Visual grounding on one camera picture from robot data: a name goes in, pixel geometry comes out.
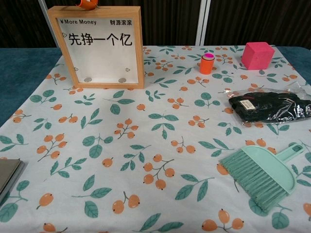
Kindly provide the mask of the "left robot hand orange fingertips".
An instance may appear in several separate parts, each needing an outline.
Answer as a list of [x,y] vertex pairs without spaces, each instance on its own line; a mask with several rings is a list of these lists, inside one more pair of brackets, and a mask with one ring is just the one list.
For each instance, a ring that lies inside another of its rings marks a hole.
[[76,6],[88,11],[94,10],[98,6],[98,0],[79,0]]

